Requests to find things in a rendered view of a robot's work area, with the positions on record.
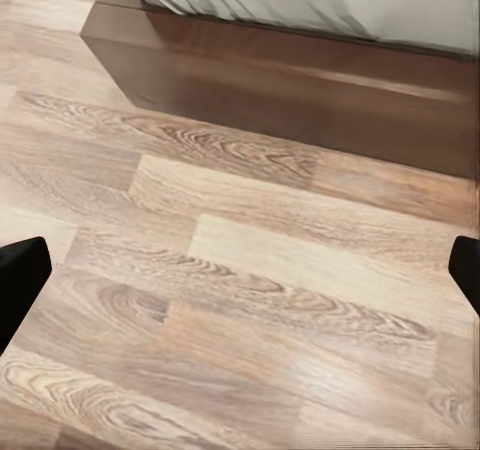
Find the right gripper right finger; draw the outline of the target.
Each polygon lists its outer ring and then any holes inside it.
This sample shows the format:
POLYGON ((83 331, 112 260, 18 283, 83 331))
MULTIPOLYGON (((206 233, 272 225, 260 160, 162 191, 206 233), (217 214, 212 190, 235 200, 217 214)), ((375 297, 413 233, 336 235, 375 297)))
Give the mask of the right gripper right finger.
POLYGON ((480 316, 480 240, 456 237, 448 272, 480 316))

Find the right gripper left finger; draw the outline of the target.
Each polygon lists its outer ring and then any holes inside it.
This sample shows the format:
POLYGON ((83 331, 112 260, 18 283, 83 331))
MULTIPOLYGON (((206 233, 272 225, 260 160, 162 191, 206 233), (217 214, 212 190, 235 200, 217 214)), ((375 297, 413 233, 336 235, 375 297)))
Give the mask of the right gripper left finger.
POLYGON ((0 247, 0 355, 52 274, 42 236, 0 247))

